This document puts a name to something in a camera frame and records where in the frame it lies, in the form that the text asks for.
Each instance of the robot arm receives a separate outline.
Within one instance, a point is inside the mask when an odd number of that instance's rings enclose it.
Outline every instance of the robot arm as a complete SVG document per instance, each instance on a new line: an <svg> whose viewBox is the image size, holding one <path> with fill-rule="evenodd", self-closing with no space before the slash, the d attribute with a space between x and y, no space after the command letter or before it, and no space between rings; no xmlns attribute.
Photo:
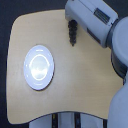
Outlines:
<svg viewBox="0 0 128 128"><path fill-rule="evenodd" d="M65 14L67 20L77 21L103 48L107 47L107 36L118 15L102 0L68 0Z"/></svg>
<svg viewBox="0 0 128 128"><path fill-rule="evenodd" d="M65 16L81 25L103 48L111 48L113 68L125 84L111 101L108 128L127 128L128 17L118 20L117 13L102 0L68 0Z"/></svg>

